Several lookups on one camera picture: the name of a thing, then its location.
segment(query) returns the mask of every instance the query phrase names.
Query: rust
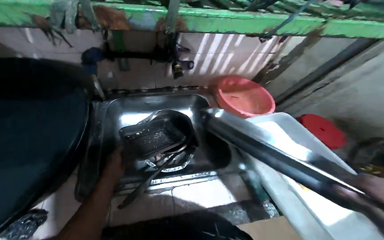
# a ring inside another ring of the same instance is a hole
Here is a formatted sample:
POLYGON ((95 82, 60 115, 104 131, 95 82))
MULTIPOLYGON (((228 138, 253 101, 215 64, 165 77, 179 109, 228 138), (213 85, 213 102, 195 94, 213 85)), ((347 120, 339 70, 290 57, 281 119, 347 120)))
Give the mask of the rust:
MULTIPOLYGON (((155 25, 155 30, 157 32, 165 32, 166 30, 166 17, 160 18, 155 25)), ((177 32, 187 32, 188 28, 186 27, 185 20, 181 17, 177 17, 176 20, 176 31, 177 32)))
MULTIPOLYGON (((130 30, 130 24, 125 16, 124 9, 93 6, 93 11, 101 28, 107 30, 130 30)), ((82 11, 78 11, 76 26, 79 29, 91 29, 91 24, 82 11)))
MULTIPOLYGON (((56 41, 55 39, 58 38, 56 36, 54 36, 54 33, 53 33, 53 30, 51 29, 51 25, 50 25, 50 19, 49 18, 44 18, 44 17, 41 17, 39 15, 35 15, 35 14, 27 14, 29 15, 33 22, 35 23, 35 25, 41 29, 41 31, 44 33, 44 35, 48 38, 49 41, 51 41, 51 43, 56 46, 56 41)), ((67 41, 67 39, 63 36, 63 34, 59 31, 56 31, 54 30, 54 32, 59 35, 63 41, 65 41, 69 47, 73 47, 69 41, 67 41)))

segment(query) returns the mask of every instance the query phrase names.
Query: red plastic lid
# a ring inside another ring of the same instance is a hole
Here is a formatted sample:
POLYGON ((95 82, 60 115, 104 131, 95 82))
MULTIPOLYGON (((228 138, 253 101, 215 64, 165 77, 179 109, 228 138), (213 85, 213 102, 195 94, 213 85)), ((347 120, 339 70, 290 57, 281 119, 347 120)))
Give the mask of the red plastic lid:
POLYGON ((305 114, 297 118, 297 121, 329 149, 338 149, 346 144, 345 134, 326 118, 315 114, 305 114))

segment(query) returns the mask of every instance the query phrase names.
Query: tiled wall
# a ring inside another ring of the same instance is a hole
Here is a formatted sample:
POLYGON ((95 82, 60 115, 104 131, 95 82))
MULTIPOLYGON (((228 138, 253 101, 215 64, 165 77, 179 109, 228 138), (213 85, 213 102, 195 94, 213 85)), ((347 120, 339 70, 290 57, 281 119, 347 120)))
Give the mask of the tiled wall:
MULTIPOLYGON (((151 52, 155 46, 154 32, 124 32, 127 51, 151 52)), ((102 35, 91 30, 77 30, 65 34, 73 47, 61 39, 53 46, 39 29, 0 27, 0 57, 16 56, 47 58, 79 64, 81 53, 93 46, 101 46, 102 35)), ((257 38, 245 35, 184 33, 180 44, 189 47, 181 60, 195 61, 195 68, 186 71, 182 79, 174 80, 171 65, 150 64, 146 59, 130 59, 130 71, 119 71, 116 62, 102 61, 98 74, 104 89, 149 89, 179 85, 209 85, 213 79, 225 75, 240 75, 252 79, 267 63, 276 38, 261 44, 257 38)))

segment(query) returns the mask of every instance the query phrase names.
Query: green painted shelf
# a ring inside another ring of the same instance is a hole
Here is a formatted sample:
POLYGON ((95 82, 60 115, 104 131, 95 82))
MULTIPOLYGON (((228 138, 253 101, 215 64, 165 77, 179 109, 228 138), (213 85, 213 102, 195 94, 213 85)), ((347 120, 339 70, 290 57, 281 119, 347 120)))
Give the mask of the green painted shelf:
MULTIPOLYGON (((0 26, 37 27, 34 17, 48 19, 51 5, 56 1, 0 0, 0 26)), ((201 0, 200 7, 181 2, 176 30, 257 36, 281 24, 305 3, 303 0, 281 0, 266 10, 248 12, 249 0, 201 0)), ((160 1, 107 0, 92 4, 97 19, 109 30, 165 30, 168 10, 160 1)), ((371 1, 359 3, 350 10, 349 5, 313 3, 276 34, 304 36, 312 31, 323 37, 384 39, 384 7, 371 1)))

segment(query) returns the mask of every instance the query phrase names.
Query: white tile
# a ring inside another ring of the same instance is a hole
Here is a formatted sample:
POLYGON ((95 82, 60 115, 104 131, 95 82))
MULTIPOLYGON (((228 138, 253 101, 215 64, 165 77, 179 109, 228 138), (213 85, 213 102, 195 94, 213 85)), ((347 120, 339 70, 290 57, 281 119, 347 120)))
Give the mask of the white tile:
POLYGON ((56 236, 76 213, 81 203, 75 200, 76 175, 71 175, 65 183, 47 199, 43 209, 48 211, 47 221, 33 235, 33 239, 45 239, 56 236))
POLYGON ((238 178, 231 179, 226 176, 174 188, 174 212, 186 213, 250 199, 244 183, 238 178))
POLYGON ((195 67, 184 71, 184 77, 174 80, 171 65, 167 65, 167 77, 164 82, 157 82, 157 88, 166 86, 209 86, 227 75, 237 75, 245 79, 254 76, 266 64, 268 53, 208 53, 184 54, 181 60, 193 60, 195 67))
POLYGON ((97 64, 97 72, 103 89, 152 89, 156 82, 165 79, 166 64, 150 60, 130 58, 130 71, 120 71, 118 63, 109 60, 97 64))
POLYGON ((220 180, 230 191, 230 197, 234 202, 252 199, 247 186, 238 174, 222 175, 220 176, 220 180))
POLYGON ((126 196, 112 199, 109 226, 126 225, 135 222, 174 215, 171 191, 161 194, 144 194, 130 205, 118 209, 126 196))
POLYGON ((182 33, 180 44, 191 49, 191 53, 253 53, 256 47, 263 48, 258 38, 239 34, 182 33))

